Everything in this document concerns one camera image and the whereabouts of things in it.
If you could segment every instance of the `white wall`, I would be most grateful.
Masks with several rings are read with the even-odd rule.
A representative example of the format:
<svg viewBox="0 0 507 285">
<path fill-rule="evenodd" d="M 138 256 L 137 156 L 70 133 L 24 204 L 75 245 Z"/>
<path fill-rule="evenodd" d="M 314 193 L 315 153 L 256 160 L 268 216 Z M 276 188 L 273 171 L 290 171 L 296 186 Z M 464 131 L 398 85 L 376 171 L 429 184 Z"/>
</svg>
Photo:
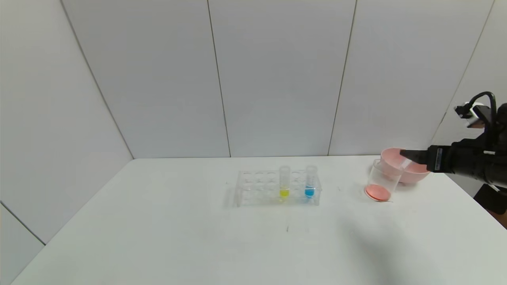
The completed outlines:
<svg viewBox="0 0 507 285">
<path fill-rule="evenodd" d="M 210 0 L 232 156 L 327 155 L 355 0 Z"/>
<path fill-rule="evenodd" d="M 64 0 L 135 158 L 228 157 L 206 0 Z"/>
<path fill-rule="evenodd" d="M 48 242 L 132 157 L 60 1 L 1 5 L 2 200 Z"/>
<path fill-rule="evenodd" d="M 456 94 L 447 109 L 432 143 L 449 145 L 463 138 L 476 138 L 482 130 L 465 128 L 453 108 L 469 101 L 482 91 L 491 91 L 497 105 L 507 103 L 507 1 L 496 0 L 470 63 Z M 478 100 L 489 105 L 487 97 Z M 466 177 L 450 177 L 467 193 L 474 196 L 482 183 Z"/>
<path fill-rule="evenodd" d="M 330 155 L 427 148 L 492 0 L 361 0 Z"/>
<path fill-rule="evenodd" d="M 9 285 L 44 245 L 3 206 L 1 208 L 0 275 L 2 285 Z"/>
</svg>

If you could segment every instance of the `blue test tube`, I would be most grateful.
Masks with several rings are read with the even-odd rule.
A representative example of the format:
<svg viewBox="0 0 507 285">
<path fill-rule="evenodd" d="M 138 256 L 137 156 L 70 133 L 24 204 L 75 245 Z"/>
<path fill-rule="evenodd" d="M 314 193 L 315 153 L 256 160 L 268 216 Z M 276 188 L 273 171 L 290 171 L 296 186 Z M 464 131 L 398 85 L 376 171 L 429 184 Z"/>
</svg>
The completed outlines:
<svg viewBox="0 0 507 285">
<path fill-rule="evenodd" d="M 306 186 L 305 195 L 308 198 L 313 197 L 315 194 L 315 187 L 317 183 L 317 166 L 309 165 L 306 167 Z"/>
</svg>

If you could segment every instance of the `yellow liquid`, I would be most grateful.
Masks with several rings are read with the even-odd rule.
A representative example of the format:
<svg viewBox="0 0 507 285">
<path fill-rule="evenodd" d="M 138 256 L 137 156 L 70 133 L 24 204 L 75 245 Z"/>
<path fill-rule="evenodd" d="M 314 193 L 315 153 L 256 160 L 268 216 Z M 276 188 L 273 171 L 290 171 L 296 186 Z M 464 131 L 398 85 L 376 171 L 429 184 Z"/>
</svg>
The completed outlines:
<svg viewBox="0 0 507 285">
<path fill-rule="evenodd" d="M 280 197 L 288 197 L 288 187 L 280 187 Z"/>
</svg>

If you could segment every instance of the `test tube rack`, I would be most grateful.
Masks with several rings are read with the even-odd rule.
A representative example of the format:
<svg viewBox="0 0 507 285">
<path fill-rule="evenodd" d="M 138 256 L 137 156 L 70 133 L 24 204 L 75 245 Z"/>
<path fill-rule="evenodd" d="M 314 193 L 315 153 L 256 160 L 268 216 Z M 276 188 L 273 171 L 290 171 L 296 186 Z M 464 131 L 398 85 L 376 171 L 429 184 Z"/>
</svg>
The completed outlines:
<svg viewBox="0 0 507 285">
<path fill-rule="evenodd" d="M 240 171 L 234 195 L 235 205 L 314 205 L 318 206 L 322 187 L 315 177 L 315 192 L 305 195 L 306 171 L 292 170 L 289 195 L 280 196 L 280 172 L 278 170 Z"/>
</svg>

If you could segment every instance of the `test tube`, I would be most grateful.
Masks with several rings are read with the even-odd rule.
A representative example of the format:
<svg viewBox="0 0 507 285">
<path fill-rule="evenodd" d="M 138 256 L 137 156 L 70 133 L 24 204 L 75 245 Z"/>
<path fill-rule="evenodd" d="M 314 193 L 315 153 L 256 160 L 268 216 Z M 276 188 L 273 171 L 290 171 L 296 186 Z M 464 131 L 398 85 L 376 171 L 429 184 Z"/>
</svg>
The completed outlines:
<svg viewBox="0 0 507 285">
<path fill-rule="evenodd" d="M 317 166 L 309 165 L 306 167 L 306 186 L 305 195 L 308 198 L 313 197 L 315 194 L 315 187 L 317 183 Z"/>
<path fill-rule="evenodd" d="M 280 167 L 280 197 L 286 198 L 289 195 L 291 184 L 291 168 L 287 165 Z"/>
</svg>

